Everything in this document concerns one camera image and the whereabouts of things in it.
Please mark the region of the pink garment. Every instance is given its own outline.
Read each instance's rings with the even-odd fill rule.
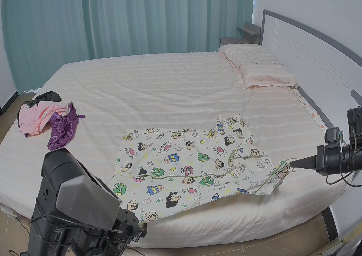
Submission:
[[[24,104],[19,112],[20,131],[30,135],[39,134],[54,112],[64,117],[68,115],[69,111],[69,106],[61,102],[41,101],[31,108]]]

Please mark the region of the pillow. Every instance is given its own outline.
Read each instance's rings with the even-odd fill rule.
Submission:
[[[250,86],[294,86],[297,81],[286,66],[261,45],[232,44],[219,48],[238,76],[242,89]]]

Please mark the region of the bed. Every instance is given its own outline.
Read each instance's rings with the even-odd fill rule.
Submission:
[[[241,114],[255,145],[274,158],[314,155],[324,132],[288,87],[240,88],[220,52],[150,54],[66,64],[38,94],[72,101],[80,119],[66,148],[107,182],[126,129],[206,128]],[[25,138],[17,122],[0,145],[0,203],[31,217],[50,130]],[[269,196],[238,194],[148,224],[131,245],[194,247],[264,238],[305,222],[345,190],[312,170],[288,176]]]

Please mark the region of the robotic arm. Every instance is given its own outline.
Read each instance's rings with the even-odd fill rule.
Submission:
[[[70,152],[45,155],[31,217],[28,251],[21,256],[119,256],[147,233],[135,214]]]
[[[291,167],[315,169],[316,172],[323,176],[329,174],[341,174],[341,179],[329,183],[335,184],[350,176],[352,172],[362,169],[362,107],[350,109],[347,111],[347,120],[349,124],[350,144],[344,145],[343,132],[338,127],[327,129],[324,140],[327,145],[317,146],[317,155],[292,161]]]

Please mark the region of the black garment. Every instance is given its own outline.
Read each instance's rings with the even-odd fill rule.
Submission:
[[[61,97],[59,96],[58,93],[53,92],[53,91],[49,91],[47,93],[41,94],[39,96],[36,96],[34,100],[31,101],[25,101],[24,104],[29,105],[30,108],[33,107],[34,105],[38,105],[38,103],[40,101],[52,101],[52,102],[60,102],[61,101]]]

